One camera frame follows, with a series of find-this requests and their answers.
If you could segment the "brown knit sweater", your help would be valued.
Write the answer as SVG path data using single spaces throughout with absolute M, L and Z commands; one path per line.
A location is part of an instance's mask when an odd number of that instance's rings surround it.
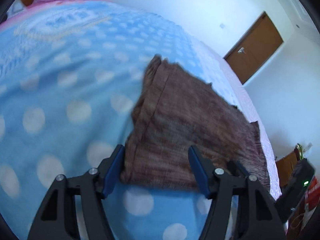
M 196 146 L 215 166 L 240 162 L 270 189 L 260 128 L 234 105 L 180 65 L 155 55 L 131 113 L 133 131 L 125 143 L 125 184 L 196 190 L 188 149 Z

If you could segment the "red gift bag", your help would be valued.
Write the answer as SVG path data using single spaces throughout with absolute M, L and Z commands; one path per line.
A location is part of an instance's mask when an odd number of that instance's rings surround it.
M 313 209 L 319 203 L 319 181 L 314 177 L 305 193 L 305 203 Z

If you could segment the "green item on desk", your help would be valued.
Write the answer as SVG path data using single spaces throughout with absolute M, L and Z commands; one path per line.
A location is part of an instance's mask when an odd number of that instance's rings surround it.
M 294 152 L 295 152 L 296 157 L 297 157 L 298 160 L 301 160 L 301 159 L 304 158 L 303 146 L 301 144 L 299 144 L 299 143 L 296 144 Z

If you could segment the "brown wooden door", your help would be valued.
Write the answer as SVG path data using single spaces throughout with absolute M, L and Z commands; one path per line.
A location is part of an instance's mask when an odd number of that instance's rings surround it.
M 268 14 L 263 12 L 223 58 L 244 84 L 283 42 L 276 26 Z

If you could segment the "polka dot bed sheet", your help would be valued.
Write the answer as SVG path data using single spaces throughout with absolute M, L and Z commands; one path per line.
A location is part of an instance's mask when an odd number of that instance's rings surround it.
M 1 24 L 1 239 L 26 239 L 54 179 L 123 144 L 155 54 L 259 121 L 228 63 L 159 15 L 106 0 L 29 7 Z

